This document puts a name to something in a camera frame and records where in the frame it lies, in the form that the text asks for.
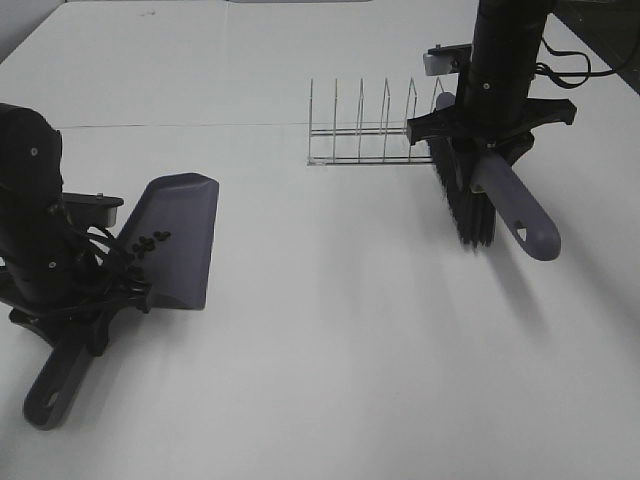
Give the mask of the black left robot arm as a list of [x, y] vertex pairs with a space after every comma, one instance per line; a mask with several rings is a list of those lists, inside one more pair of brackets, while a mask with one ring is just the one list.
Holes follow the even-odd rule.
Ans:
[[1, 106], [1, 301], [56, 345], [78, 335], [101, 355], [115, 314], [146, 308], [150, 284], [109, 230], [119, 198], [63, 190], [59, 130], [37, 111]]

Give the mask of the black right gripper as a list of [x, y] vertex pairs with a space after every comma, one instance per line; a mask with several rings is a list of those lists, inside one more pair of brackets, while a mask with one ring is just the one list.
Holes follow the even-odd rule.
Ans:
[[[420, 141], [438, 138], [483, 140], [496, 144], [530, 132], [551, 123], [572, 125], [577, 107], [569, 99], [527, 98], [516, 119], [505, 125], [485, 125], [453, 104], [436, 108], [431, 113], [407, 121], [406, 137], [411, 146]], [[469, 189], [472, 193], [485, 193], [483, 183], [484, 161], [493, 153], [486, 145], [476, 145], [471, 153]]]

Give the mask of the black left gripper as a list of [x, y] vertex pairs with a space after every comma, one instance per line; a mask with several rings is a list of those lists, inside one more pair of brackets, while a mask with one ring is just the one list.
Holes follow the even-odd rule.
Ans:
[[101, 356], [109, 344], [109, 326], [115, 315], [126, 308], [143, 313], [151, 309], [152, 288], [109, 290], [94, 297], [80, 297], [59, 305], [38, 305], [27, 302], [16, 287], [8, 288], [10, 321], [34, 332], [55, 347], [66, 333], [75, 333], [89, 353]]

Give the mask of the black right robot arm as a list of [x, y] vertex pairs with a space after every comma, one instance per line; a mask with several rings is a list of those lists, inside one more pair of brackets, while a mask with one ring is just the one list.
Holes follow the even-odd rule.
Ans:
[[431, 75], [455, 73], [454, 92], [441, 93], [431, 113], [407, 122], [410, 144], [425, 140], [443, 185], [469, 190], [481, 151], [497, 150], [514, 164], [533, 145], [533, 129], [573, 123], [568, 99], [530, 96], [552, 1], [482, 1], [473, 39], [425, 54]]

